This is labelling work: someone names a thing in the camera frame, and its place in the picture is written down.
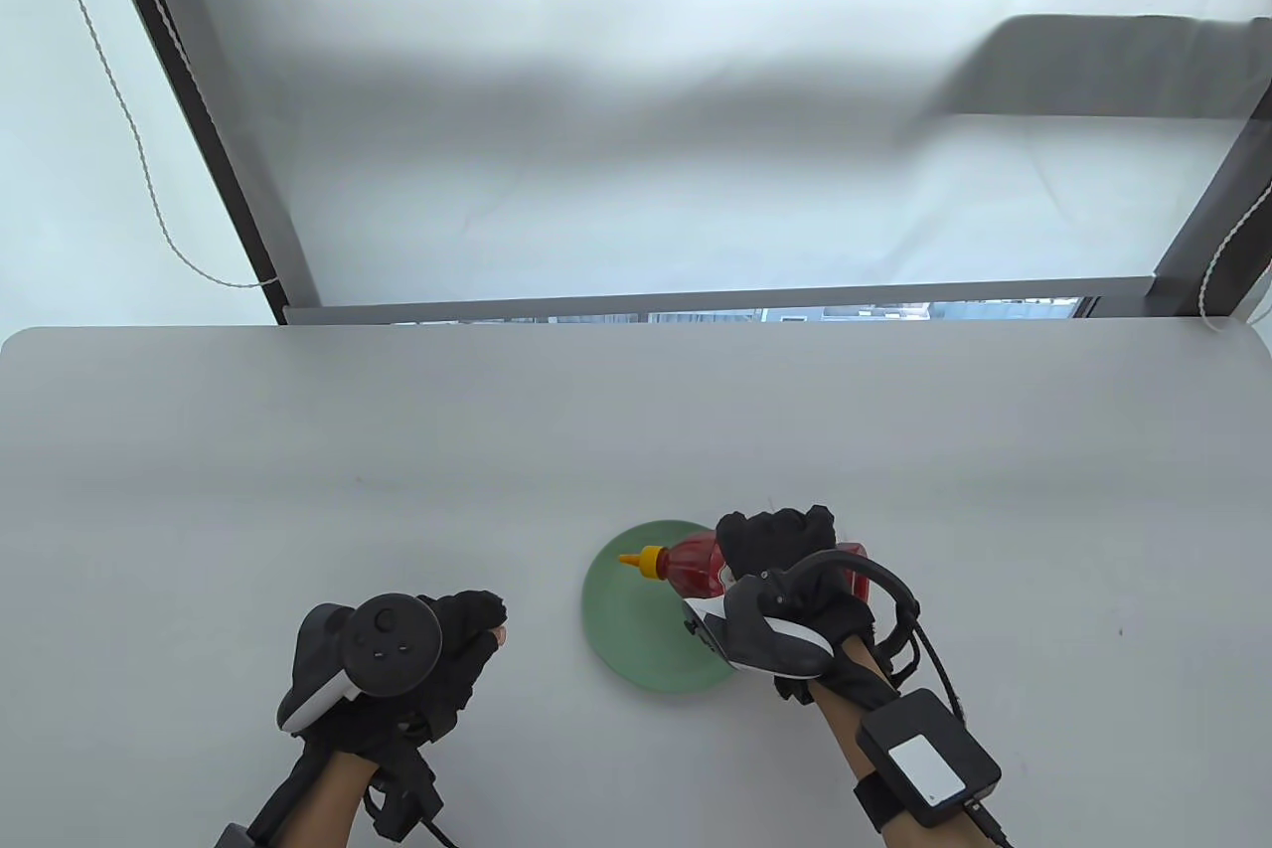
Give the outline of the person's left hand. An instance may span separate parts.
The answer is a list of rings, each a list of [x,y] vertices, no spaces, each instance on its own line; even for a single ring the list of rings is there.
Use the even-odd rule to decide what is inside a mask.
[[[282,731],[382,767],[404,744],[417,749],[450,734],[502,643],[506,606],[490,591],[417,599],[431,619],[424,648],[431,666],[422,679],[393,695],[360,692],[350,698],[343,693],[305,727],[294,727],[296,716],[289,712]]]

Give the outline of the person's right hand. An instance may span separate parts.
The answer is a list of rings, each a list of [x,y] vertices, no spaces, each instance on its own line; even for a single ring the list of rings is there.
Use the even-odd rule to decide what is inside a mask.
[[[840,547],[831,510],[815,503],[806,512],[780,510],[750,517],[734,512],[717,521],[715,537],[728,570],[742,580],[787,571],[809,556]],[[895,701],[895,690],[876,670],[875,617],[855,591],[840,566],[823,566],[803,575],[787,589],[785,603],[759,598],[764,617],[795,622],[819,634],[832,648],[831,667],[815,680],[776,676],[775,687],[785,699],[813,703],[813,687],[824,688],[864,709],[873,711]]]

